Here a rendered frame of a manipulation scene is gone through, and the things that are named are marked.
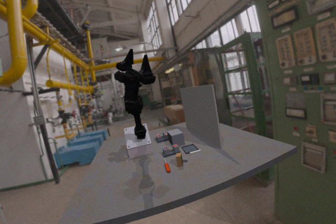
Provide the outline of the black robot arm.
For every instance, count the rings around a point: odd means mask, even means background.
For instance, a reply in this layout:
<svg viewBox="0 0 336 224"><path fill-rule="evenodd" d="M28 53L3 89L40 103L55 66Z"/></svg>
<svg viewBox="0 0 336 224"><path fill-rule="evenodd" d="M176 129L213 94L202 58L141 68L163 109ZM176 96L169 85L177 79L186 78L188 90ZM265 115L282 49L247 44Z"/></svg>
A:
<svg viewBox="0 0 336 224"><path fill-rule="evenodd" d="M130 84L130 86L133 86L136 80L136 76L129 76L127 75L128 71L120 72L117 71L114 74L114 77L117 81L120 83L127 83ZM128 112L128 114L131 114L134 116L135 119L135 124L136 126L134 127L134 134L137 136L138 139L145 139L146 137L146 128L144 125L141 123L141 110L143 108L143 102L142 102L142 97L140 97L140 94L138 94L138 90L132 91L128 90L125 85L124 85L124 106L125 106L125 111ZM138 99L139 98L139 99Z"/></svg>

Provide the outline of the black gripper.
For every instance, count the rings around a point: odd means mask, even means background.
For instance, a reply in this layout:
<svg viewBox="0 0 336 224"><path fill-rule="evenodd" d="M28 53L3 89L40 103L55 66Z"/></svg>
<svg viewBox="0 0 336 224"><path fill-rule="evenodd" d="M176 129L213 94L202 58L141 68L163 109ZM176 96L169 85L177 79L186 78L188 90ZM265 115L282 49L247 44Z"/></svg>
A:
<svg viewBox="0 0 336 224"><path fill-rule="evenodd" d="M128 90L136 91L141 87L140 82L144 85L154 83L156 76L154 76L151 71L148 56L144 55L142 67L139 72L132 69L133 61L133 49L130 49L125 59L122 62L116 63L116 68L118 70L128 71L127 75L131 77L136 76L134 85L130 86L130 84L124 83L125 87Z"/></svg>

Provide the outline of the tan cardboard box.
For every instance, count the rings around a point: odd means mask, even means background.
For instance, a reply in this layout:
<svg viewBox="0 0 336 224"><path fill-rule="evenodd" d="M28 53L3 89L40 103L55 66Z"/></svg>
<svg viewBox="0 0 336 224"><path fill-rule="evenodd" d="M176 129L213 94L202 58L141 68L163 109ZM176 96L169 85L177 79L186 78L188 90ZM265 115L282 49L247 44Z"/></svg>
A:
<svg viewBox="0 0 336 224"><path fill-rule="evenodd" d="M182 154L177 153L176 154L176 162L178 167L183 167L183 160L182 160Z"/></svg>

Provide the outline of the orange-handled screwdriver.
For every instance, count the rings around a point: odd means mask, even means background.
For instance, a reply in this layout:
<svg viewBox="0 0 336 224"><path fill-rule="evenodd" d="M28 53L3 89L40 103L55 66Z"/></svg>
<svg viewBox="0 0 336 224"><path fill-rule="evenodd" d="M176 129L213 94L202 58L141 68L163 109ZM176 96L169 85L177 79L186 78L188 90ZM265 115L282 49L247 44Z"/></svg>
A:
<svg viewBox="0 0 336 224"><path fill-rule="evenodd" d="M165 159L164 159L165 161ZM165 161L165 168L166 168L166 171L169 173L171 170L170 170L170 167L168 165L168 163Z"/></svg>

